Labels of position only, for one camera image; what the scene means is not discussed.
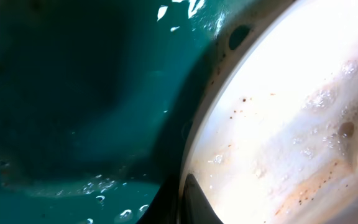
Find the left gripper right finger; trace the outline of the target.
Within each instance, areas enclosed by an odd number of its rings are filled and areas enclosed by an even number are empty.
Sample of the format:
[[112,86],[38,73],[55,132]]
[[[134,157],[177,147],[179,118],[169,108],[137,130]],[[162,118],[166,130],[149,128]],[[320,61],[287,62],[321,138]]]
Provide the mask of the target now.
[[185,180],[181,201],[181,223],[223,224],[193,174],[188,174]]

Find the white plate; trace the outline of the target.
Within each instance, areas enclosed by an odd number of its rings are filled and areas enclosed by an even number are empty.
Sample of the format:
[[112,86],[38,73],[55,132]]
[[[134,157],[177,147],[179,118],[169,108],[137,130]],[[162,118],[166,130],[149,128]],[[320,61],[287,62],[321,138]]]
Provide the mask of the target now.
[[358,1],[257,1],[183,153],[222,223],[358,223]]

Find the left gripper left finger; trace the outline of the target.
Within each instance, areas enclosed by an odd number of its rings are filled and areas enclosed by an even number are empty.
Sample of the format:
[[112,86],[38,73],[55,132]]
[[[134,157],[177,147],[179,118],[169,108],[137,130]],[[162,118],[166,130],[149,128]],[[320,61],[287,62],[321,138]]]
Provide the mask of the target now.
[[151,204],[137,224],[176,224],[179,181],[170,175],[160,186]]

